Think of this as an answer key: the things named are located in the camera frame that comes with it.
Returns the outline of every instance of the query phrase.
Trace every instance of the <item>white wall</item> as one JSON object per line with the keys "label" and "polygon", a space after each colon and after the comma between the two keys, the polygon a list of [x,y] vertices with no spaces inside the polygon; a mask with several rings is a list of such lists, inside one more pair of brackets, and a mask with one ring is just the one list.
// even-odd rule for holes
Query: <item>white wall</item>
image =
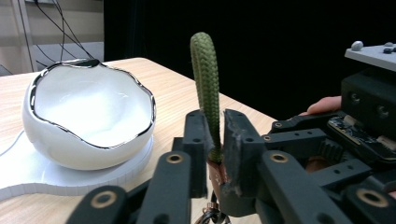
{"label": "white wall", "polygon": [[[79,42],[104,41],[103,1],[57,1]],[[39,5],[62,28],[62,16],[55,5]],[[66,33],[73,36],[66,24],[64,26]],[[12,74],[36,71],[33,45],[62,42],[63,33],[35,3],[24,0],[0,1],[0,64]],[[73,43],[69,38],[65,42]]]}

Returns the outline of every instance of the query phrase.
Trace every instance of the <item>human hand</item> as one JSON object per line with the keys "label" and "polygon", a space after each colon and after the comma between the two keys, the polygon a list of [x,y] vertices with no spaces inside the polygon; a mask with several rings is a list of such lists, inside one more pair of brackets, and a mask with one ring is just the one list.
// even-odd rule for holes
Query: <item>human hand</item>
{"label": "human hand", "polygon": [[308,109],[300,115],[313,115],[339,109],[341,109],[341,96],[327,96],[309,106]]}
{"label": "human hand", "polygon": [[[321,98],[316,103],[306,109],[305,112],[300,115],[313,115],[325,112],[331,112],[341,109],[341,96],[327,96]],[[322,157],[312,157],[309,159],[307,165],[305,166],[305,170],[308,173],[314,172],[316,170],[320,170],[329,166],[329,164]],[[389,195],[396,199],[396,191],[390,192]]]}

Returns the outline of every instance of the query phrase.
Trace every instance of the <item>white cable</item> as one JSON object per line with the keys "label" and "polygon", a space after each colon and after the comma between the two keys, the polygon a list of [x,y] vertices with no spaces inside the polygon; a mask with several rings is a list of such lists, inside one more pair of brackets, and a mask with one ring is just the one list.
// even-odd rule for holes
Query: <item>white cable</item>
{"label": "white cable", "polygon": [[18,135],[15,137],[14,141],[11,143],[9,147],[6,147],[4,150],[0,150],[0,157],[6,154],[10,149],[12,149],[15,144],[17,144],[18,140],[20,139],[21,135],[24,133],[24,129],[22,129]]}

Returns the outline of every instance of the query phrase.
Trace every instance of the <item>cable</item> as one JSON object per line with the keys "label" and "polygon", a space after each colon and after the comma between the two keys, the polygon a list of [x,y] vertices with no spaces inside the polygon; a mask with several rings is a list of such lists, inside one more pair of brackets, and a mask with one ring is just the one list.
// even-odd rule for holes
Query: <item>cable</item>
{"label": "cable", "polygon": [[43,63],[39,62],[38,60],[35,60],[35,61],[36,61],[37,63],[43,65],[44,67],[48,67],[46,64],[43,64]]}
{"label": "cable", "polygon": [[203,209],[203,214],[194,224],[209,224],[210,221],[216,224],[231,224],[230,218],[219,210],[218,198],[216,197],[215,191],[212,191],[210,203]]}
{"label": "cable", "polygon": [[56,6],[56,8],[58,9],[59,14],[61,14],[62,17],[62,50],[61,50],[61,61],[63,60],[63,56],[64,56],[64,13],[62,12],[61,6],[58,4],[58,2],[56,2],[55,0],[52,0],[52,3]]}
{"label": "cable", "polygon": [[38,45],[36,45],[36,47],[44,54],[44,56],[46,56],[48,59],[50,59],[53,63],[56,63],[46,53],[44,53],[44,51]]}
{"label": "cable", "polygon": [[72,56],[73,58],[77,58],[76,56],[74,56],[72,53],[70,53],[63,45],[59,44],[61,46],[62,49],[64,49],[64,51],[66,51],[68,54],[70,54],[70,56]]}
{"label": "cable", "polygon": [[24,129],[22,129],[18,135],[15,137],[14,141],[11,143],[11,145],[9,147],[7,147],[3,152],[0,153],[0,157],[3,156],[4,154],[6,154],[8,151],[10,151],[15,144],[17,144],[18,140],[20,139],[20,137],[22,136],[22,134],[24,133]]}
{"label": "cable", "polygon": [[40,7],[40,5],[38,4],[38,2],[35,0],[35,5],[38,7],[38,9],[65,35],[65,36],[67,36],[71,41],[73,41],[76,45],[78,45],[82,50],[84,50],[84,52],[85,53],[87,53],[87,55],[91,58],[91,59],[93,59],[93,56],[87,51],[87,50],[85,50],[84,49],[84,47],[81,45],[81,43],[78,41],[78,39],[77,39],[77,37],[76,37],[76,35],[74,34],[74,32],[72,31],[72,29],[70,28],[70,26],[69,26],[69,24],[67,23],[67,21],[66,21],[66,19],[64,18],[64,16],[63,16],[63,13],[61,13],[62,12],[62,9],[61,9],[61,6],[59,5],[59,3],[58,4],[56,4],[55,3],[55,5],[56,5],[56,7],[57,7],[57,9],[58,9],[58,11],[61,13],[61,16],[62,16],[62,21],[67,25],[67,27],[69,28],[69,30],[70,30],[70,32],[72,33],[72,35],[73,35],[73,37],[76,39],[73,39],[72,37],[70,37],[70,35],[68,35],[65,31],[64,31],[64,29],[62,29],[58,24],[56,24],[56,22],[55,21],[53,21],[48,15],[47,15],[47,13]]}

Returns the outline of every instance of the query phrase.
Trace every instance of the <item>green cactus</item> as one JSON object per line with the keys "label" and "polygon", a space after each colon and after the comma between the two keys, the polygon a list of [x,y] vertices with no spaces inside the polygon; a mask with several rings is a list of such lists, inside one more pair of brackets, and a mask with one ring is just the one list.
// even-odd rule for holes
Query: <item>green cactus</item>
{"label": "green cactus", "polygon": [[213,162],[221,163],[219,71],[212,38],[206,33],[197,33],[191,37],[190,48],[199,106],[205,114],[214,143],[208,157]]}

